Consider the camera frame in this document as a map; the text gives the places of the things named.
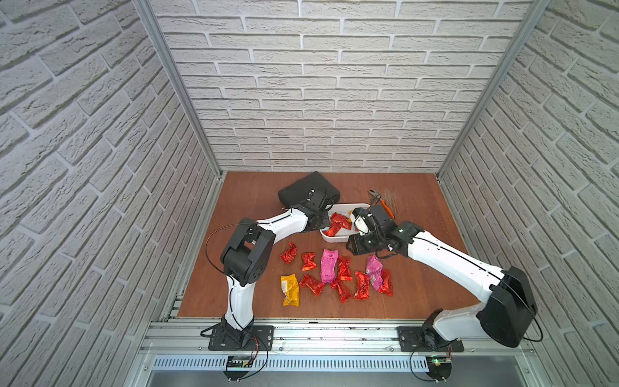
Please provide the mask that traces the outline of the red tea bag packet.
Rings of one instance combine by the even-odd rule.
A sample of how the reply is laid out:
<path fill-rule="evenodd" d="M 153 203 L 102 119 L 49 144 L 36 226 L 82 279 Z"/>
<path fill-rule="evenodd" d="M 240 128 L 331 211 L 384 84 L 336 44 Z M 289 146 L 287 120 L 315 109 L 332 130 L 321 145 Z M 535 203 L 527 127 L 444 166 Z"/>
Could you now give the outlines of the red tea bag packet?
<path fill-rule="evenodd" d="M 299 286 L 301 288 L 307 288 L 315 297 L 318 297 L 322 293 L 325 284 L 317 278 L 305 273 L 299 282 Z"/>

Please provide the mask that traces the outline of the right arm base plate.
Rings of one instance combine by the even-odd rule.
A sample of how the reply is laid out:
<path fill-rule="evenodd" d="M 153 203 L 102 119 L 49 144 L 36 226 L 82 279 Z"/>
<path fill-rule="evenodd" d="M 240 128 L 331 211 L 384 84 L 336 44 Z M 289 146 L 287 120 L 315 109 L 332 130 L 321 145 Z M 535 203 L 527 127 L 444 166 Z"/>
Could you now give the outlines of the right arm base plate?
<path fill-rule="evenodd" d="M 402 352 L 464 352 L 461 340 L 445 340 L 432 327 L 397 327 L 396 332 Z"/>

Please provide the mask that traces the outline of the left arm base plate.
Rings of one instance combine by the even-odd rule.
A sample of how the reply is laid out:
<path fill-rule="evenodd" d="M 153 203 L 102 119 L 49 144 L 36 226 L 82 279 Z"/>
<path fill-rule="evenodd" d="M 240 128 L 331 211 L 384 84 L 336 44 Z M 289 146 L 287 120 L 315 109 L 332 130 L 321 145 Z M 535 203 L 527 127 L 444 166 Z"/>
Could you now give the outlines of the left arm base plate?
<path fill-rule="evenodd" d="M 274 326 L 253 326 L 250 332 L 240 334 L 234 329 L 228 329 L 217 324 L 209 333 L 208 349 L 214 352 L 222 351 L 271 351 L 274 337 Z"/>

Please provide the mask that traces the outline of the magenta tea bag packet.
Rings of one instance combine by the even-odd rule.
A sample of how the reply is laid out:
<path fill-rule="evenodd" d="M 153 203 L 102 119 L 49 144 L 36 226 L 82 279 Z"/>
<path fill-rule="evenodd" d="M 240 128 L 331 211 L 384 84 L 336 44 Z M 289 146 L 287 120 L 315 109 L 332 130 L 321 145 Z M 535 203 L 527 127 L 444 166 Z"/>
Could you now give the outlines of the magenta tea bag packet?
<path fill-rule="evenodd" d="M 337 251 L 331 251 L 324 249 L 321 258 L 321 282 L 325 284 L 332 283 L 337 275 L 335 268 L 338 263 L 339 253 Z"/>

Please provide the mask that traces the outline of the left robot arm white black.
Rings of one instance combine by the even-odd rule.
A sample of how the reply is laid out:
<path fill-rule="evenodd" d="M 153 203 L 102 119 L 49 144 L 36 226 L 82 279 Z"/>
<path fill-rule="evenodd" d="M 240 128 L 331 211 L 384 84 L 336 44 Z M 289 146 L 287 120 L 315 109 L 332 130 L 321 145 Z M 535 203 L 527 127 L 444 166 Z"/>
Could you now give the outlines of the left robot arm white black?
<path fill-rule="evenodd" d="M 298 233 L 324 229 L 328 209 L 340 199 L 337 189 L 314 187 L 303 190 L 288 209 L 269 219 L 242 219 L 221 255 L 223 273 L 227 277 L 227 312 L 222 327 L 228 337 L 241 346 L 252 340 L 252 309 L 255 284 L 266 270 L 272 248 L 281 240 Z"/>

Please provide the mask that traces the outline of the white plastic storage box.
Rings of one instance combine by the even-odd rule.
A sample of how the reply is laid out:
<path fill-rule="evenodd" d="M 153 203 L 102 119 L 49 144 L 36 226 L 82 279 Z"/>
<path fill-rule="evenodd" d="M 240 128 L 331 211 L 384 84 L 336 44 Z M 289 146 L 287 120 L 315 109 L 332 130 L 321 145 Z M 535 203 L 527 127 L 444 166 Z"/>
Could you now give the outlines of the white plastic storage box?
<path fill-rule="evenodd" d="M 330 218 L 333 214 L 341 214 L 348 219 L 352 219 L 352 213 L 355 209 L 367 209 L 370 205 L 367 203 L 343 203 L 343 204 L 335 204 L 328 211 L 328 222 L 327 227 L 320 231 L 322 238 L 327 243 L 346 243 L 350 235 L 358 234 L 359 231 L 356 229 L 355 224 L 351 224 L 351 229 L 348 230 L 346 228 L 341 228 L 335 235 L 329 236 L 327 235 L 328 230 L 330 229 Z"/>

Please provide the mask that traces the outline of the red tea bag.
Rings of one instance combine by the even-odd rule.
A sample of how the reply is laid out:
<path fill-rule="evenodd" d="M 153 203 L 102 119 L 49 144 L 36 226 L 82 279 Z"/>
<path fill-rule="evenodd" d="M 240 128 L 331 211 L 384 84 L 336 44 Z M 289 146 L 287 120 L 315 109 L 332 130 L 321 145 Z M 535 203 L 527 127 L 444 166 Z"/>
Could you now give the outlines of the red tea bag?
<path fill-rule="evenodd" d="M 392 297 L 393 283 L 391 272 L 388 269 L 382 269 L 380 276 L 382 283 L 380 284 L 378 292 Z"/>
<path fill-rule="evenodd" d="M 301 255 L 302 268 L 303 272 L 311 271 L 318 267 L 315 261 L 316 255 L 313 252 L 305 252 Z"/>
<path fill-rule="evenodd" d="M 352 297 L 351 290 L 349 290 L 339 278 L 333 280 L 333 282 L 330 283 L 330 287 L 338 292 L 339 301 L 341 303 L 346 303 L 347 300 Z"/>
<path fill-rule="evenodd" d="M 365 300 L 370 298 L 370 277 L 369 275 L 356 271 L 356 292 L 354 294 L 355 300 Z"/>
<path fill-rule="evenodd" d="M 347 230 L 351 230 L 352 227 L 351 220 L 348 216 L 339 213 L 332 214 L 330 222 L 332 227 L 339 227 Z"/>
<path fill-rule="evenodd" d="M 298 247 L 295 243 L 289 243 L 288 248 L 280 255 L 282 261 L 291 264 L 298 256 Z"/>
<path fill-rule="evenodd" d="M 351 282 L 353 280 L 350 264 L 351 259 L 349 257 L 338 257 L 338 279 L 340 279 L 340 281 Z"/>
<path fill-rule="evenodd" d="M 340 223 L 331 223 L 330 228 L 327 231 L 323 232 L 323 234 L 326 237 L 333 238 L 339 233 L 341 229 L 342 226 Z"/>

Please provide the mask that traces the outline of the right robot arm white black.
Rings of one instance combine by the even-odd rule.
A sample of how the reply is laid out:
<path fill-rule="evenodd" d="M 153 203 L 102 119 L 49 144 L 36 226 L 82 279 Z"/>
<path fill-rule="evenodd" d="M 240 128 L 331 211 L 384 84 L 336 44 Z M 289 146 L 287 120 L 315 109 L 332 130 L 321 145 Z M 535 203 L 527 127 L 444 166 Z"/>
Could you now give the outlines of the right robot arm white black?
<path fill-rule="evenodd" d="M 347 249 L 353 255 L 398 253 L 431 267 L 477 298 L 474 306 L 434 311 L 418 333 L 424 348 L 436 352 L 458 339 L 480 337 L 517 348 L 525 340 L 538 308 L 522 270 L 479 261 L 415 223 L 396 223 L 379 205 L 354 209 L 351 221 L 357 232 L 348 238 Z"/>

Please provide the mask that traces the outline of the yellow tea bag packet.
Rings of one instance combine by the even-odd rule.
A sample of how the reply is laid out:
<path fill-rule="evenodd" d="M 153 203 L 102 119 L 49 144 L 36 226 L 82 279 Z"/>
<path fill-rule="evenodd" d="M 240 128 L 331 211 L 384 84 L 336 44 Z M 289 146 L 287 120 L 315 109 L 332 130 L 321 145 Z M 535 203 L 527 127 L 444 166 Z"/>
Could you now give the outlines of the yellow tea bag packet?
<path fill-rule="evenodd" d="M 280 287 L 285 296 L 283 306 L 300 305 L 300 293 L 298 279 L 295 274 L 280 277 Z"/>

